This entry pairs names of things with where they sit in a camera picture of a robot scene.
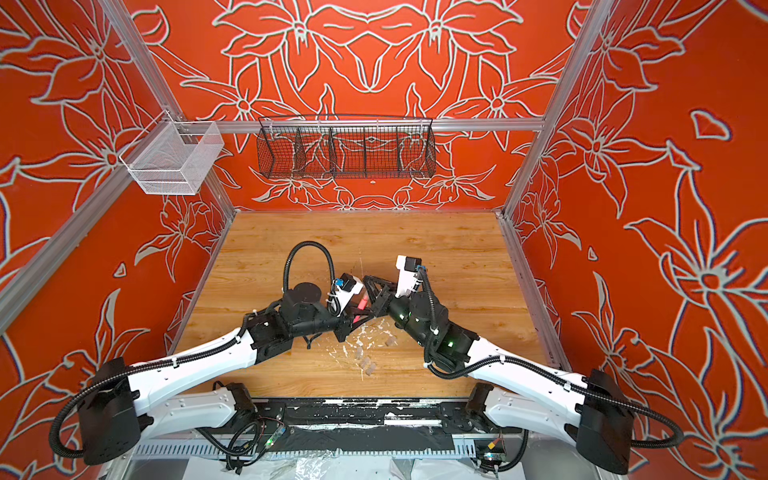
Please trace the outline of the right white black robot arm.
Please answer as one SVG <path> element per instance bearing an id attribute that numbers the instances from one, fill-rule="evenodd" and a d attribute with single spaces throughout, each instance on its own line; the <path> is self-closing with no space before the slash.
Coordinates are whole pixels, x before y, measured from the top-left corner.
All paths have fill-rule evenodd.
<path id="1" fill-rule="evenodd" d="M 434 376 L 478 380 L 479 414 L 497 427 L 559 438 L 615 474 L 627 473 L 634 449 L 672 449 L 683 441 L 673 420 L 630 401 L 605 372 L 546 367 L 452 322 L 426 280 L 403 288 L 375 276 L 363 283 L 374 317 L 392 318 L 414 339 Z"/>

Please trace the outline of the pink marker pen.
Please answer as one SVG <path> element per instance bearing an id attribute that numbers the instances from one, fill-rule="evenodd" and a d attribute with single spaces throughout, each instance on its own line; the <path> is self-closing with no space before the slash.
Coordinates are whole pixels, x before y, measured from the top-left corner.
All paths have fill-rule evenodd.
<path id="1" fill-rule="evenodd" d="M 367 298 L 363 298 L 357 305 L 354 315 L 356 317 L 364 317 L 369 314 L 369 310 L 367 307 L 369 306 L 369 300 Z"/>

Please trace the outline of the white mesh basket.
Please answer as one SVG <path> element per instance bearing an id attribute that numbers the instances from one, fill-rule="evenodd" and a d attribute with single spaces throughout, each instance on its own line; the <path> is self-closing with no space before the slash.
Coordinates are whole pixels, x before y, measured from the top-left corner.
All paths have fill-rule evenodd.
<path id="1" fill-rule="evenodd" d="M 177 121 L 163 111 L 142 128 L 118 159 L 148 195 L 194 195 L 223 148 L 215 122 Z"/>

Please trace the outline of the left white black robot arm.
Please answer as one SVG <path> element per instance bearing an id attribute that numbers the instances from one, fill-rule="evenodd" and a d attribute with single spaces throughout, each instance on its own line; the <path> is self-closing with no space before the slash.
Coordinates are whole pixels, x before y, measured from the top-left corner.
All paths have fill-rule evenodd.
<path id="1" fill-rule="evenodd" d="M 355 277 L 333 280 L 327 299 L 317 285 L 302 282 L 266 308 L 245 314 L 240 326 L 207 343 L 132 365 L 123 358 L 113 359 L 56 415 L 48 434 L 49 447 L 60 458 L 99 465 L 152 434 L 217 428 L 235 414 L 236 409 L 225 404 L 236 398 L 231 390 L 220 395 L 220 416 L 179 414 L 172 405 L 192 387 L 289 351 L 297 338 L 312 343 L 332 333 L 345 341 L 372 317 L 368 308 L 353 306 L 355 297 L 373 298 Z"/>

